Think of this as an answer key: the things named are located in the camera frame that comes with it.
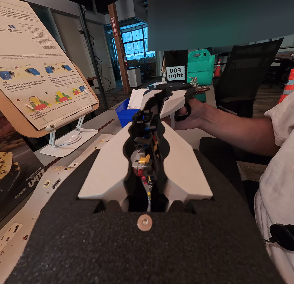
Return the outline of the large orange traffic cone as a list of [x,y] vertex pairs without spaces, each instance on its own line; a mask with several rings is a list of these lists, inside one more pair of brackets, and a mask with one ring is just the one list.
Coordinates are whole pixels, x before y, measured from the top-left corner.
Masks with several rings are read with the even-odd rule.
[[294,69],[291,69],[289,77],[288,77],[288,82],[277,104],[281,103],[293,91],[294,91]]

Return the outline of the lego car chassis model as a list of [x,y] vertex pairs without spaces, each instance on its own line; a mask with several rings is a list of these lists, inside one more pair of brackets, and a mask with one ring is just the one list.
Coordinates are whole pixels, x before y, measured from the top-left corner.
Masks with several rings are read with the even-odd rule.
[[157,140],[158,117],[151,111],[138,110],[132,120],[138,129],[134,138],[135,157],[132,166],[136,176],[141,179],[150,202],[161,161]]

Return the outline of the black mesh office chair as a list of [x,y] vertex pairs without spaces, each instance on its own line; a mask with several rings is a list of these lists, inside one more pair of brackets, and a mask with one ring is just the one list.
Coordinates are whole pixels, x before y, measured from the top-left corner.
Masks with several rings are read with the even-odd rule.
[[252,118],[256,93],[283,39],[233,46],[215,86],[217,108],[229,110],[239,117]]

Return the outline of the black pole stand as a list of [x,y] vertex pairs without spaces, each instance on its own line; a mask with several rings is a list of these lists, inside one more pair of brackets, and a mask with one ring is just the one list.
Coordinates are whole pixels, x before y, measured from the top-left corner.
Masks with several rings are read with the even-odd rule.
[[109,110],[109,107],[108,107],[108,104],[107,104],[107,99],[105,97],[104,87],[103,87],[103,84],[102,84],[102,81],[101,81],[100,72],[99,72],[98,65],[97,65],[97,62],[96,62],[96,59],[95,59],[95,54],[94,54],[94,50],[93,50],[93,47],[92,47],[92,42],[91,42],[91,39],[90,39],[89,30],[88,30],[87,24],[86,24],[85,14],[83,13],[82,5],[78,4],[78,8],[79,8],[80,17],[81,17],[81,20],[82,20],[84,37],[85,37],[85,40],[86,40],[86,43],[87,43],[87,47],[88,47],[88,50],[89,50],[92,65],[94,67],[94,72],[95,72],[95,75],[96,75],[96,78],[97,78],[97,81],[98,81],[98,89],[100,91],[100,95],[102,97],[102,101],[103,101],[105,109]]

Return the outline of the white cabinet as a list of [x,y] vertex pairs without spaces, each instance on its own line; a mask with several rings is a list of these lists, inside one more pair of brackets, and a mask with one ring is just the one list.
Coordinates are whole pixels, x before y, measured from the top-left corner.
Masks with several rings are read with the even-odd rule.
[[130,87],[139,87],[142,85],[141,70],[139,66],[127,68],[128,80]]

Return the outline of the blue plastic bin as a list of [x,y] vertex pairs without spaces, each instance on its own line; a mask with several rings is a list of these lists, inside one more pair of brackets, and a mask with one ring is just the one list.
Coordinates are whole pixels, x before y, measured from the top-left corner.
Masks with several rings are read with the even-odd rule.
[[131,108],[128,109],[129,100],[124,100],[119,106],[115,109],[115,112],[118,116],[120,124],[122,127],[125,127],[129,122],[132,122],[132,117],[140,110],[142,99],[136,100],[134,104],[138,105],[131,105]]

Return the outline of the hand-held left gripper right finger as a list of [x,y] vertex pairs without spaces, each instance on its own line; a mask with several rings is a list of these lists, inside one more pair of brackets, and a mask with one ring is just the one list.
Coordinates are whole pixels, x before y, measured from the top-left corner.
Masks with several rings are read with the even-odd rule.
[[151,212],[167,212],[174,201],[186,206],[193,200],[210,200],[213,193],[193,148],[164,121],[158,121],[157,141],[160,162]]

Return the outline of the paned window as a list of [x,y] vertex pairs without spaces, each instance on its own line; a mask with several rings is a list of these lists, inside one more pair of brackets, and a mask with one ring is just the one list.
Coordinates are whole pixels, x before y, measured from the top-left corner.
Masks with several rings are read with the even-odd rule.
[[127,60],[153,56],[148,51],[148,27],[146,24],[120,29]]

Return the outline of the teal felt bag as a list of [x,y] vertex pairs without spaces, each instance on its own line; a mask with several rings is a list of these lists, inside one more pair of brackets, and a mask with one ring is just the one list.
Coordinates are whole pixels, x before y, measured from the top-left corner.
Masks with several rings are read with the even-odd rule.
[[215,55],[211,55],[209,50],[194,50],[188,54],[187,83],[191,78],[197,77],[200,86],[212,83],[215,64]]

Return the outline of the lego instruction booklet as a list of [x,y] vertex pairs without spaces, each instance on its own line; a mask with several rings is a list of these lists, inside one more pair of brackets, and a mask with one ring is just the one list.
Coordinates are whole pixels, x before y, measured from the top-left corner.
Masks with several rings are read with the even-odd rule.
[[54,192],[61,186],[67,177],[84,173],[82,169],[85,160],[92,154],[97,153],[114,135],[102,134],[89,148],[87,148],[69,166],[50,167],[36,186],[33,194],[23,208],[1,230],[0,257],[1,263],[4,258],[16,253],[19,254],[26,245],[31,231],[38,219],[40,211],[46,205]]

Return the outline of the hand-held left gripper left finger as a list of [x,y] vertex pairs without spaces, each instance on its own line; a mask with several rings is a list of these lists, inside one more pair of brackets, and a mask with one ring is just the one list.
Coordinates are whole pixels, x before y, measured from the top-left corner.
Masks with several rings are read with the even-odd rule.
[[130,157],[135,150],[129,122],[99,151],[78,194],[80,200],[101,200],[106,208],[147,211],[147,193]]

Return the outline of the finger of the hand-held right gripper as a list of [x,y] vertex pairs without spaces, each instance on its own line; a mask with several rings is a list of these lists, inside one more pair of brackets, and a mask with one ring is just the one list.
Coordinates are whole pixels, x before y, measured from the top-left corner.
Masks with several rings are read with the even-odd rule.
[[186,101],[186,92],[187,91],[172,91],[172,95],[163,102],[159,118],[163,119],[167,116],[170,116],[182,108]]
[[155,96],[155,94],[160,93],[160,92],[161,92],[160,89],[155,89],[155,88],[146,89],[146,91],[143,94],[140,110],[142,110],[142,111],[151,110],[151,108],[154,107],[155,104],[154,104],[154,100],[150,100],[150,99],[153,98]]

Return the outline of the printed instruction sheet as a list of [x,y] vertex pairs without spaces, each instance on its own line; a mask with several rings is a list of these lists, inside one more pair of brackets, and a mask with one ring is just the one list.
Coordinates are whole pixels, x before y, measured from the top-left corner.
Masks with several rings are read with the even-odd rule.
[[98,101],[27,2],[0,0],[1,91],[37,129]]

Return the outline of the dark lego set box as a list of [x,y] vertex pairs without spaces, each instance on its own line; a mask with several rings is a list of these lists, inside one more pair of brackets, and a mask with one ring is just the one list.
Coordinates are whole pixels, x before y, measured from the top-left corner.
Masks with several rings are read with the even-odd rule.
[[39,183],[46,169],[7,118],[0,113],[0,220]]

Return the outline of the white paper bags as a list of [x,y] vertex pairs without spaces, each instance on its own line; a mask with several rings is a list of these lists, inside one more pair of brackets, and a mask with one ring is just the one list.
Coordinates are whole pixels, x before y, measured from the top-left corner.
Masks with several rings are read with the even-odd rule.
[[127,109],[128,110],[140,109],[141,104],[142,104],[142,100],[143,100],[143,95],[146,91],[147,91],[147,89],[145,89],[145,88],[140,88],[138,90],[133,89],[131,96],[130,96],[130,100],[129,100]]

